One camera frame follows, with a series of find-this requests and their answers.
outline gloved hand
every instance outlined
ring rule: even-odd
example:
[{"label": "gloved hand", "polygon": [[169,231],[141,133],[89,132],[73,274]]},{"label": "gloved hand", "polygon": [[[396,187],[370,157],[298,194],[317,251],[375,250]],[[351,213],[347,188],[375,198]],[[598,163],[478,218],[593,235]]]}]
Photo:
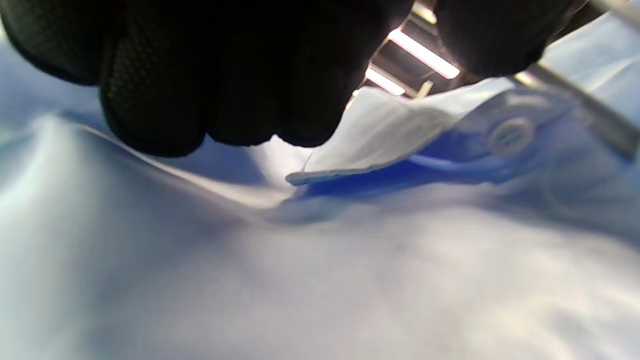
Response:
[{"label": "gloved hand", "polygon": [[[496,76],[537,61],[573,1],[438,0],[436,14],[454,57]],[[0,0],[0,15],[33,65],[100,87],[123,142],[183,156],[206,134],[230,145],[273,135],[304,147],[327,141],[412,3]]]}]

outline finger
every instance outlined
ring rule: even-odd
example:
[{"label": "finger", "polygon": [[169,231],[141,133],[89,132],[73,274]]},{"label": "finger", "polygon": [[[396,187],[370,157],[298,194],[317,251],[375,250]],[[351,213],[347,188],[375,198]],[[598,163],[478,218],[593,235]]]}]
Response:
[{"label": "finger", "polygon": [[100,84],[107,123],[136,150],[185,156],[205,134],[202,66],[192,43],[198,12],[154,0],[128,0],[123,11]]},{"label": "finger", "polygon": [[39,69],[96,85],[110,11],[107,1],[0,0],[8,38]]},{"label": "finger", "polygon": [[[207,131],[235,146],[268,141],[280,116],[280,97],[290,56],[290,4],[229,1],[218,6],[215,34],[218,56],[211,67]],[[243,14],[238,26],[237,14]]]},{"label": "finger", "polygon": [[[369,59],[399,25],[378,2],[320,1],[308,9],[291,72],[289,102],[278,136],[315,147],[336,130]],[[396,4],[408,12],[411,2]]]},{"label": "finger", "polygon": [[445,48],[476,76],[512,75],[538,61],[575,0],[438,0]]}]

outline metal frame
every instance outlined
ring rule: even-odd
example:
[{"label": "metal frame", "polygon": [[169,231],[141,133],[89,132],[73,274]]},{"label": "metal frame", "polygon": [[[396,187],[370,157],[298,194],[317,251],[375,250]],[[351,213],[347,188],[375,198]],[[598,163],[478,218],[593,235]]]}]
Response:
[{"label": "metal frame", "polygon": [[[624,0],[591,0],[603,10],[611,11],[640,33],[640,11]],[[599,139],[625,158],[634,160],[640,150],[640,128],[608,105],[603,104],[565,78],[534,64],[510,77],[518,86],[563,92],[580,102],[588,116],[584,125]]]}]

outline fluorescent light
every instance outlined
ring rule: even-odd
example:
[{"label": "fluorescent light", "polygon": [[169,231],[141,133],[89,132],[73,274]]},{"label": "fluorescent light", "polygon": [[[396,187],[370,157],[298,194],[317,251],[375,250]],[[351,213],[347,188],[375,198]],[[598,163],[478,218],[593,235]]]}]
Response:
[{"label": "fluorescent light", "polygon": [[367,69],[367,72],[365,73],[365,75],[367,76],[367,79],[373,81],[374,83],[376,83],[381,88],[383,88],[386,91],[390,92],[392,95],[399,96],[399,95],[404,94],[404,89],[400,85],[398,85],[395,82],[385,78],[384,76],[382,76],[379,72],[376,72],[375,70]]},{"label": "fluorescent light", "polygon": [[413,4],[412,10],[419,17],[422,17],[426,22],[430,22],[432,24],[435,24],[436,22],[438,22],[438,19],[436,19],[436,15],[431,10],[429,10],[426,6],[418,3],[417,1]]},{"label": "fluorescent light", "polygon": [[447,63],[443,58],[432,53],[426,47],[418,44],[414,39],[406,36],[402,31],[396,29],[389,34],[389,40],[395,42],[411,55],[414,55],[423,63],[429,65],[433,70],[447,79],[453,79],[460,73],[455,66]]}]

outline textured glove surface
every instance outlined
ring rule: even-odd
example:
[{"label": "textured glove surface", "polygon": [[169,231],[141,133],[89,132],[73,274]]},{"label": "textured glove surface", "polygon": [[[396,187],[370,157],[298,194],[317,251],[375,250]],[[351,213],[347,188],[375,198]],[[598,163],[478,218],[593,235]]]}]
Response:
[{"label": "textured glove surface", "polygon": [[183,156],[209,134],[327,141],[410,0],[0,0],[7,35],[39,69],[100,87],[131,147]]}]

